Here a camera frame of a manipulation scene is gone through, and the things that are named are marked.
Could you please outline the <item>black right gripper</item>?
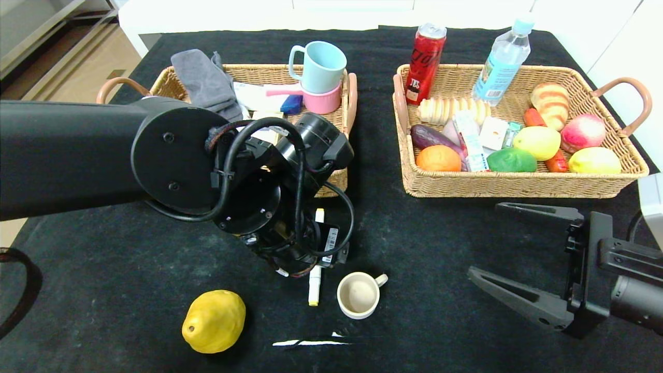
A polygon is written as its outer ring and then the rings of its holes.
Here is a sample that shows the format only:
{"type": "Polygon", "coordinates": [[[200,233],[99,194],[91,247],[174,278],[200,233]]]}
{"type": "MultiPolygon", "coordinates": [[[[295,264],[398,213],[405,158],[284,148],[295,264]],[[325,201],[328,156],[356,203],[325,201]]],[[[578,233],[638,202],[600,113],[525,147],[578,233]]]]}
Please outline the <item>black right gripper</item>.
{"type": "Polygon", "coordinates": [[[565,299],[471,266],[469,280],[533,323],[574,338],[587,337],[609,317],[661,335],[661,251],[613,234],[613,218],[598,212],[584,220],[575,208],[502,202],[495,210],[570,226],[565,299]]]}

